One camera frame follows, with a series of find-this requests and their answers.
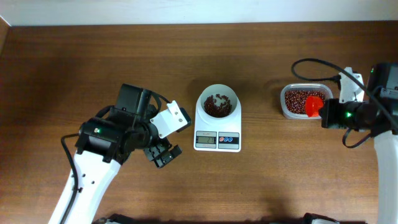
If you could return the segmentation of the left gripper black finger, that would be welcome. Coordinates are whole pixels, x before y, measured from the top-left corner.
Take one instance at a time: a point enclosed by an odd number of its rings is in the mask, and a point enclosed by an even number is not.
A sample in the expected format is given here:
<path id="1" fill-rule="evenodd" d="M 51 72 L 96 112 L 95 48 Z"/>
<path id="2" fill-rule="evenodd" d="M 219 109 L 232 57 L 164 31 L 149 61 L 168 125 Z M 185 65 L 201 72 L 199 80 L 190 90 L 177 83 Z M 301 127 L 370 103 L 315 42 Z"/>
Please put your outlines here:
<path id="1" fill-rule="evenodd" d="M 166 150 L 162 152 L 158 157 L 155 159 L 155 165 L 158 169 L 163 168 L 166 166 L 169 162 L 174 160 L 176 157 L 181 155 L 182 149 L 179 147 L 179 145 L 176 145 L 170 150 Z"/>
<path id="2" fill-rule="evenodd" d="M 153 142 L 149 147 L 144 148 L 143 151 L 149 161 L 154 161 L 171 147 L 171 143 L 165 138 L 156 140 L 156 142 Z"/>

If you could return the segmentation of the orange measuring scoop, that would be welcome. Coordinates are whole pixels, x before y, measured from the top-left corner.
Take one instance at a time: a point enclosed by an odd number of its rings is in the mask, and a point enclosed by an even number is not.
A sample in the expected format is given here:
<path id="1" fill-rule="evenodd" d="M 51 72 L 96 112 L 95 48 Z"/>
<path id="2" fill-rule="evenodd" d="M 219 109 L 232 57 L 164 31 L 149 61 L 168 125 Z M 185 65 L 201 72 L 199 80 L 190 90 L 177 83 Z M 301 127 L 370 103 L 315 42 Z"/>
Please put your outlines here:
<path id="1" fill-rule="evenodd" d="M 319 110 L 324 106 L 323 100 L 318 96 L 309 96 L 305 101 L 305 114 L 309 118 L 319 116 Z"/>

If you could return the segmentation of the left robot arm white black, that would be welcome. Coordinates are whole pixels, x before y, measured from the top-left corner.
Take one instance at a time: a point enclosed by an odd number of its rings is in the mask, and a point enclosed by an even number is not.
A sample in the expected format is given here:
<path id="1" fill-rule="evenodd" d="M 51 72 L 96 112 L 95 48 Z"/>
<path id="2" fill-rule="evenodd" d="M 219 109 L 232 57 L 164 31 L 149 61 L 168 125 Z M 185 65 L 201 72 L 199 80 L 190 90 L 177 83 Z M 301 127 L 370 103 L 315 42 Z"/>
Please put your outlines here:
<path id="1" fill-rule="evenodd" d="M 192 123 L 184 108 L 162 95 L 123 84 L 115 105 L 100 110 L 75 134 L 76 153 L 66 150 L 71 172 L 50 223 L 91 223 L 104 193 L 128 160 L 142 150 L 160 169 L 182 153 L 167 139 Z"/>

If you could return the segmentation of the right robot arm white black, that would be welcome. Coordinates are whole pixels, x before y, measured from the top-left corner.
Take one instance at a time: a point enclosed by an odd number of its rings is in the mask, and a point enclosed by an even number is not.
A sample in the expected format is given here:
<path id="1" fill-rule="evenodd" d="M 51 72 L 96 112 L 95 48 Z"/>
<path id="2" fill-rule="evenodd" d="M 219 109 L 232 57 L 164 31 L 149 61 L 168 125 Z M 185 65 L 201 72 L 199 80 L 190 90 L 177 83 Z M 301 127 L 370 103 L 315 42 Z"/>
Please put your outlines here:
<path id="1" fill-rule="evenodd" d="M 374 140 L 379 180 L 377 221 L 397 223 L 397 64 L 374 65 L 366 85 L 351 68 L 337 70 L 340 97 L 326 100 L 322 106 L 308 100 L 307 113 L 318 111 L 323 128 L 344 129 L 343 143 L 352 131 L 367 132 L 353 147 Z"/>

